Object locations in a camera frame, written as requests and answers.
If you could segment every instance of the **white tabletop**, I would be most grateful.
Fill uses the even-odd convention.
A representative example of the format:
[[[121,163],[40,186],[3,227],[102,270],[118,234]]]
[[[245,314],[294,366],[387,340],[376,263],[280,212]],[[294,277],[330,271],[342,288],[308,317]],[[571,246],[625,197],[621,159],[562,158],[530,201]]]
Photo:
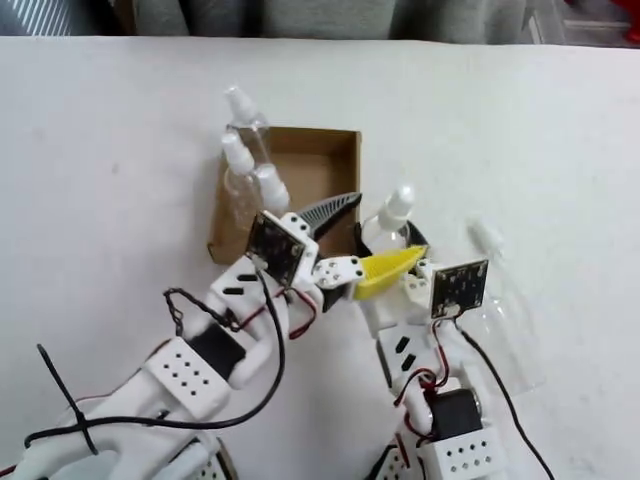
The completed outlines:
[[[163,289],[201,294],[219,271],[205,241],[237,82],[274,124],[362,131],[363,213],[414,181],[439,258],[471,258],[468,214],[498,225],[543,339],[525,427],[559,479],[636,476],[640,52],[5,38],[0,65],[0,465],[65,407],[36,342],[74,395],[108,392],[171,335]],[[354,311],[291,345],[271,404],[222,432],[242,478],[362,478],[390,439]],[[502,427],[514,478],[542,478]]]

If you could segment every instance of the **black cable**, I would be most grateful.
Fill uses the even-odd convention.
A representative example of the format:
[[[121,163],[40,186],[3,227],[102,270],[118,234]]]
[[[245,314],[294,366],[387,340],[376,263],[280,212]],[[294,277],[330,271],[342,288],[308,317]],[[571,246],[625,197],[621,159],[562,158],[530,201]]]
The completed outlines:
[[[98,449],[93,443],[93,440],[91,440],[91,435],[89,435],[89,427],[87,427],[87,419],[84,417],[84,414],[78,408],[78,405],[76,404],[76,401],[73,399],[73,397],[69,393],[69,390],[67,390],[67,387],[65,386],[64,382],[62,381],[62,378],[58,374],[58,371],[56,370],[56,367],[53,365],[53,362],[51,361],[51,357],[49,357],[49,354],[47,353],[47,351],[40,344],[38,344],[37,347],[38,347],[38,352],[40,352],[40,356],[42,357],[42,360],[44,360],[45,365],[49,369],[49,373],[51,373],[51,376],[53,377],[53,380],[56,382],[56,385],[64,395],[64,398],[66,398],[67,402],[69,402],[69,406],[71,406],[73,413],[76,415],[76,420],[78,421],[77,425],[82,430],[82,435],[84,436],[84,439],[87,442],[87,447],[89,447],[89,450],[91,450],[91,453],[93,455],[98,455]]]
[[[145,418],[145,417],[127,417],[127,416],[118,416],[118,417],[104,417],[104,418],[94,418],[86,420],[84,425],[76,424],[71,425],[69,427],[58,427],[51,428],[48,430],[42,430],[40,432],[32,433],[29,435],[25,441],[24,445],[26,448],[29,448],[32,442],[35,440],[39,440],[42,438],[55,437],[59,435],[66,435],[68,433],[75,433],[83,430],[83,428],[93,428],[100,425],[114,425],[114,424],[135,424],[135,425],[145,425],[149,427],[165,427],[165,428],[179,428],[183,430],[220,430],[223,428],[235,427],[240,425],[247,420],[255,417],[258,413],[262,411],[264,407],[269,403],[273,395],[276,393],[276,390],[280,386],[280,382],[282,381],[282,377],[284,375],[284,366],[285,366],[285,351],[284,351],[284,336],[282,334],[282,327],[280,326],[280,319],[278,318],[278,313],[276,311],[275,306],[273,305],[273,300],[271,299],[271,294],[269,293],[269,288],[267,287],[267,283],[264,280],[264,276],[262,272],[256,270],[256,274],[262,283],[262,289],[265,294],[267,309],[271,314],[271,318],[273,320],[273,324],[276,329],[276,334],[278,338],[278,372],[276,373],[276,377],[269,388],[269,391],[265,395],[265,397],[256,405],[253,409],[248,411],[247,413],[240,415],[238,417],[229,418],[227,420],[221,420],[217,422],[178,422],[174,420],[165,420],[165,419],[155,419],[155,418]]]
[[[471,337],[471,335],[469,335],[463,328],[461,328],[458,325],[457,317],[454,319],[453,323],[458,329],[458,331],[460,332],[460,334],[467,341],[467,343],[471,345],[471,347],[473,347],[473,349],[476,352],[478,352],[478,354],[480,354],[480,356],[484,360],[484,363],[486,363],[487,367],[489,367],[489,370],[491,371],[491,375],[493,375],[493,378],[496,380],[496,383],[498,384],[498,387],[500,387],[500,391],[502,392],[502,395],[504,396],[504,399],[507,402],[507,406],[509,407],[509,411],[511,412],[511,418],[513,419],[513,423],[515,424],[516,430],[518,430],[520,437],[522,437],[522,440],[524,441],[524,443],[527,445],[527,447],[529,447],[529,450],[531,450],[531,453],[533,453],[533,456],[536,457],[536,460],[538,460],[538,463],[544,469],[549,479],[555,480],[555,477],[553,476],[551,469],[542,458],[542,455],[540,455],[540,452],[538,452],[538,450],[533,445],[533,443],[531,443],[531,440],[529,440],[529,437],[527,437],[527,434],[525,433],[524,428],[522,428],[522,425],[520,424],[520,419],[518,418],[518,413],[516,412],[516,407],[513,405],[513,401],[511,400],[511,396],[509,395],[509,392],[507,392],[507,387],[505,387],[504,382],[500,378],[500,375],[498,374],[496,367],[493,365],[493,363],[489,359],[489,356],[482,349],[482,347],[478,345],[478,342],[476,342]]]
[[[184,298],[189,300],[200,310],[211,315],[211,317],[223,327],[230,328],[233,331],[238,330],[237,328],[234,328],[235,326],[232,325],[227,318],[220,315],[215,310],[212,310],[209,307],[207,307],[207,305],[204,302],[198,300],[196,297],[191,295],[189,292],[187,292],[183,288],[169,288],[168,290],[164,291],[162,295],[164,296],[164,299],[167,302],[167,307],[169,308],[169,314],[171,315],[171,319],[173,320],[173,323],[176,324],[176,337],[181,337],[182,333],[184,332],[184,325],[182,324],[182,317],[184,315],[174,305],[173,300],[171,299],[171,295],[182,295]]]

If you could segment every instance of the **cardboard box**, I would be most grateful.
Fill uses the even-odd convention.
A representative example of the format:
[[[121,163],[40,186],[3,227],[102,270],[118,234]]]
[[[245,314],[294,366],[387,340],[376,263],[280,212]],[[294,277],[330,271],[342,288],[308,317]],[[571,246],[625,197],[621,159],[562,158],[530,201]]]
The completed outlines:
[[[360,190],[360,132],[313,128],[272,127],[271,160],[291,195],[291,210],[342,193]],[[226,162],[220,164],[208,248],[214,262],[229,265],[244,253],[248,232],[235,227],[223,186]],[[350,212],[319,242],[325,256],[355,252],[353,227],[357,210]]]

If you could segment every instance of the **circuit board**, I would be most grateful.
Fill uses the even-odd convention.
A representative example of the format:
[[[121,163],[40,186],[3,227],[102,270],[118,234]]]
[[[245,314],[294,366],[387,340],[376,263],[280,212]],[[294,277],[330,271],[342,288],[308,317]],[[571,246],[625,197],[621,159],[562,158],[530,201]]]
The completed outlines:
[[[433,278],[431,318],[444,318],[450,307],[460,312],[482,305],[488,260],[436,270]]]
[[[247,254],[267,263],[266,272],[283,287],[290,287],[304,254],[304,243],[277,220],[258,213],[251,227]]]

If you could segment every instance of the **plastic spray bottle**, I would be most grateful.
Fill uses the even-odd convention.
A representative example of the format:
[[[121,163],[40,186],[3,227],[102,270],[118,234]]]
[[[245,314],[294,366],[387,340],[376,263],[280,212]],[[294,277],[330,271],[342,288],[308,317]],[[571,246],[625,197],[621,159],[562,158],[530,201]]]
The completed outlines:
[[[273,164],[262,165],[256,171],[260,185],[262,207],[277,217],[282,217],[289,211],[289,191],[280,179],[278,170]]]
[[[362,242],[374,254],[407,248],[410,239],[407,221],[415,203],[410,185],[399,187],[387,198],[378,213],[362,223]]]
[[[225,96],[233,115],[228,128],[240,135],[242,143],[252,152],[259,170],[262,165],[271,163],[269,123],[251,97],[240,87],[229,87]]]
[[[504,241],[479,219],[469,221],[468,231],[489,258],[489,270],[482,307],[467,312],[460,322],[487,350],[511,395],[533,390],[545,377],[539,342],[528,301],[509,274]]]
[[[229,206],[240,230],[249,230],[256,213],[261,209],[258,182],[253,174],[255,161],[249,149],[233,131],[222,135],[228,168],[224,173],[224,188]]]

